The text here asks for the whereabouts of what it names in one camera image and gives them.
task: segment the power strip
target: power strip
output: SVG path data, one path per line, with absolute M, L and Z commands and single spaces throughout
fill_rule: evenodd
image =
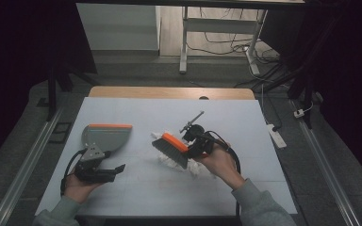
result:
M 274 127 L 273 124 L 268 124 L 267 128 L 269 129 L 270 136 L 272 140 L 274 141 L 277 148 L 285 148 L 287 147 L 287 144 L 285 141 L 281 138 L 281 135 L 278 133 L 278 131 L 273 131 L 272 128 Z
M 295 118 L 301 118 L 304 115 L 304 111 L 302 109 L 294 111 L 293 115 L 295 116 Z

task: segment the metal bar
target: metal bar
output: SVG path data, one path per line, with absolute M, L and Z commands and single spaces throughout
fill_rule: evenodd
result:
M 255 63 L 255 57 L 249 55 L 249 47 L 244 47 L 243 51 L 245 52 L 246 58 L 248 59 L 249 67 L 251 68 L 252 75 L 260 75 L 260 70 Z
M 193 120 L 191 121 L 188 121 L 188 123 L 184 126 L 184 128 L 182 130 L 180 130 L 180 134 L 184 131 L 184 130 L 188 130 L 192 124 L 197 120 L 199 119 L 199 117 L 201 117 L 201 115 L 203 115 L 205 113 L 205 111 L 201 111 L 201 113 L 199 113 L 198 116 L 196 116 L 195 118 L 193 118 Z
M 252 36 L 252 41 L 248 50 L 249 56 L 252 56 L 254 54 L 255 44 L 257 43 L 261 27 L 263 26 L 264 17 L 266 16 L 267 10 L 260 10 L 258 13 L 260 14 L 260 16 L 258 17 L 258 20 L 255 22 L 255 31 L 254 35 Z
M 289 101 L 293 109 L 296 109 L 295 104 L 293 101 Z M 345 219 L 346 225 L 349 226 L 360 226 L 359 219 L 349 201 L 348 196 L 346 195 L 345 190 L 343 189 L 342 185 L 339 183 L 330 163 L 320 143 L 318 142 L 316 135 L 312 129 L 308 129 L 306 123 L 302 120 L 299 121 L 302 131 L 304 132 L 304 136 L 310 146 L 310 149 L 316 158 L 317 164 L 321 170 L 321 173 L 328 184 L 331 193 L 333 194 L 337 206 L 339 207 L 340 213 Z
M 182 20 L 182 45 L 180 56 L 180 73 L 187 72 L 187 32 L 188 32 L 188 7 L 184 7 L 184 15 Z
M 189 18 L 188 31 L 254 34 L 256 21 Z
M 22 195 L 23 190 L 25 189 L 25 185 L 31 176 L 32 171 L 37 165 L 38 160 L 40 159 L 41 153 L 45 148 L 45 145 L 48 141 L 49 136 L 55 128 L 58 119 L 63 112 L 63 108 L 67 103 L 68 95 L 65 94 L 63 100 L 60 102 L 60 106 L 58 111 L 53 116 L 52 120 L 47 121 L 45 125 L 42 127 L 36 141 L 34 142 L 31 150 L 29 151 L 25 161 L 20 167 L 19 171 L 16 174 L 13 182 L 11 183 L 8 191 L 0 203 L 0 225 L 6 225 L 8 219 Z

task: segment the table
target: table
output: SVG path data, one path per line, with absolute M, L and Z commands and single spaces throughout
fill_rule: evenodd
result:
M 202 96 L 209 101 L 198 100 Z M 124 122 L 134 126 L 130 139 L 104 160 L 101 167 L 109 169 L 125 163 L 125 170 L 114 183 L 92 193 L 78 212 L 80 215 L 102 218 L 234 216 L 235 199 L 223 181 L 214 178 L 206 168 L 198 178 L 192 178 L 189 173 L 158 164 L 159 151 L 150 145 L 150 133 L 163 132 L 158 131 L 160 129 L 178 132 L 178 127 L 183 127 L 199 110 L 206 113 L 196 123 L 221 133 L 233 144 L 242 174 L 249 175 L 259 189 L 269 190 L 289 213 L 296 214 L 260 106 L 249 89 L 138 87 L 94 87 L 90 91 L 36 214 L 42 209 L 52 209 L 58 202 L 61 175 L 74 150 L 81 148 L 80 133 L 85 125 Z M 249 151 L 244 148 L 248 142 Z

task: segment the white table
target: white table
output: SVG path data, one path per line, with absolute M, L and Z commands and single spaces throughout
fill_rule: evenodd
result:
M 79 215 L 117 217 L 218 217 L 235 215 L 235 199 L 221 179 L 203 170 L 198 178 L 170 169 L 157 160 L 152 132 L 178 130 L 200 110 L 195 123 L 219 133 L 239 156 L 241 173 L 260 190 L 269 190 L 289 213 L 296 214 L 288 184 L 272 145 L 266 123 L 255 100 L 180 100 L 88 97 L 75 120 L 40 206 L 52 210 L 58 203 L 59 184 L 72 155 L 81 150 L 81 133 L 90 123 L 130 123 L 127 143 L 102 169 L 126 164 L 113 183 L 94 190 Z

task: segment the orange plastic part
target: orange plastic part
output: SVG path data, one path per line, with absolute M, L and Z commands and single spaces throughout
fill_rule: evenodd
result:
M 164 140 L 171 143 L 176 149 L 178 149 L 181 153 L 185 153 L 188 151 L 187 145 L 181 142 L 179 139 L 173 137 L 171 134 L 164 133 L 161 136 Z
M 89 127 L 132 128 L 130 124 L 90 124 Z

